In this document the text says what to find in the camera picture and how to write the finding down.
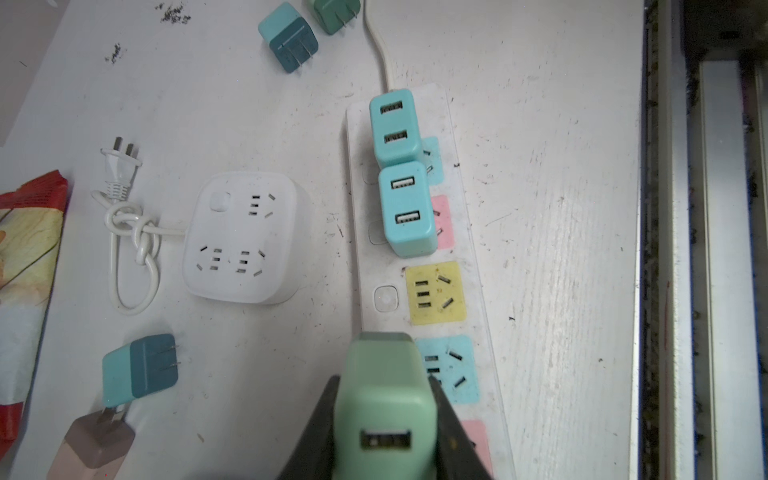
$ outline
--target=usb port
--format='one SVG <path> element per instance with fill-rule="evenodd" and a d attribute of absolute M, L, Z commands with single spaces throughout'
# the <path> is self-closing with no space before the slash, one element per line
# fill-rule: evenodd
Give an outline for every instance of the usb port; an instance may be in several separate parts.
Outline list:
<path fill-rule="evenodd" d="M 389 182 L 389 184 L 392 185 L 393 190 L 395 190 L 396 188 L 410 187 L 415 183 L 416 183 L 416 179 L 414 177 L 401 178 L 399 180 L 392 180 L 391 182 Z"/>
<path fill-rule="evenodd" d="M 420 219 L 422 216 L 418 210 L 408 212 L 407 214 L 395 215 L 395 223 L 408 223 Z"/>
<path fill-rule="evenodd" d="M 411 449 L 411 431 L 395 430 L 392 432 L 369 432 L 360 430 L 360 447 L 373 449 Z"/>
<path fill-rule="evenodd" d="M 384 143 L 388 144 L 391 141 L 400 140 L 401 138 L 408 138 L 408 131 L 403 130 L 394 134 L 384 135 Z"/>
<path fill-rule="evenodd" d="M 388 111 L 400 110 L 402 108 L 402 101 L 396 101 L 393 104 L 384 105 L 381 107 L 381 111 L 385 114 Z"/>

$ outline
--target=power strip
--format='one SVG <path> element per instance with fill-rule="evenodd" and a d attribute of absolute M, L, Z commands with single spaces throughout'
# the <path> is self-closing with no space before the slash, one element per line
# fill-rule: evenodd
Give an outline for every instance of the power strip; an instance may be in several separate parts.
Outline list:
<path fill-rule="evenodd" d="M 476 438 L 485 427 L 487 445 L 482 439 L 473 441 L 482 446 L 480 453 L 486 456 L 487 447 L 492 474 L 496 478 L 514 479 L 515 465 L 448 99 L 437 84 L 411 92 L 421 135 L 437 137 L 444 176 L 443 182 L 430 187 L 433 207 L 440 211 L 435 220 L 442 232 L 438 250 L 428 257 L 400 258 L 383 238 L 379 165 L 373 154 L 369 104 L 359 102 L 346 111 L 362 327 L 366 331 L 406 332 L 412 336 L 426 371 L 441 379 L 458 417 L 472 425 L 470 436 Z M 442 237 L 448 233 L 452 239 Z M 415 266 L 429 268 L 406 272 Z M 463 294 L 465 312 L 461 310 L 459 294 Z M 419 311 L 419 319 L 412 322 L 411 309 L 419 309 L 420 304 L 423 310 Z"/>

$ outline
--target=teal usb charger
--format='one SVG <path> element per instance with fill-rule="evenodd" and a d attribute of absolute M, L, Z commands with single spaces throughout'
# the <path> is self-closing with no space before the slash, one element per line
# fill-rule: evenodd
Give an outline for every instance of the teal usb charger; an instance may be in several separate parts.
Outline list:
<path fill-rule="evenodd" d="M 116 407 L 176 385 L 176 340 L 145 336 L 109 352 L 101 361 L 105 407 Z"/>
<path fill-rule="evenodd" d="M 288 2 L 259 23 L 259 33 L 288 73 L 317 53 L 317 38 L 310 24 Z"/>
<path fill-rule="evenodd" d="M 379 168 L 418 161 L 428 167 L 424 156 L 419 119 L 413 94 L 408 89 L 390 91 L 370 104 L 373 153 Z"/>
<path fill-rule="evenodd" d="M 424 164 L 410 161 L 379 172 L 384 236 L 398 257 L 437 250 L 437 229 Z"/>
<path fill-rule="evenodd" d="M 360 0 L 306 0 L 306 4 L 328 35 L 338 32 L 360 13 Z"/>

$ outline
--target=dirt spot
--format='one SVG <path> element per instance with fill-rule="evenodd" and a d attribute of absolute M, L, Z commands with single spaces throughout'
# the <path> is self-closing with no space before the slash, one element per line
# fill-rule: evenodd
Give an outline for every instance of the dirt spot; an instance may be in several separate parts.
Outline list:
<path fill-rule="evenodd" d="M 157 7 L 155 7 L 155 10 L 162 10 L 163 6 L 165 4 L 161 3 Z M 181 23 L 182 25 L 186 25 L 189 23 L 189 21 L 192 19 L 189 15 L 182 15 L 181 12 L 184 11 L 184 4 L 180 3 L 179 6 L 174 7 L 174 4 L 168 4 L 168 8 L 165 10 L 165 13 L 163 14 L 163 18 L 160 19 L 161 22 L 170 22 L 170 23 Z"/>
<path fill-rule="evenodd" d="M 111 57 L 104 57 L 104 61 L 111 61 L 112 64 L 118 61 L 119 58 L 123 58 L 123 53 L 128 51 L 127 48 L 122 48 L 119 43 L 114 44 L 114 51 Z"/>

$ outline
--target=pink outlet panel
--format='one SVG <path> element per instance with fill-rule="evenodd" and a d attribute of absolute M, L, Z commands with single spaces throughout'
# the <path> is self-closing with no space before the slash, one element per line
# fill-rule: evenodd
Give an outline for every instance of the pink outlet panel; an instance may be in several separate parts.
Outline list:
<path fill-rule="evenodd" d="M 493 465 L 491 464 L 491 449 L 488 447 L 488 434 L 485 433 L 485 423 L 481 420 L 462 420 L 462 427 L 467 432 L 469 439 L 475 443 L 475 452 L 480 457 L 480 462 L 490 476 L 493 476 Z"/>
<path fill-rule="evenodd" d="M 432 197 L 432 210 L 435 212 L 435 227 L 437 228 L 437 248 L 453 248 L 453 224 L 451 223 L 451 209 L 448 206 L 448 197 L 438 195 Z"/>

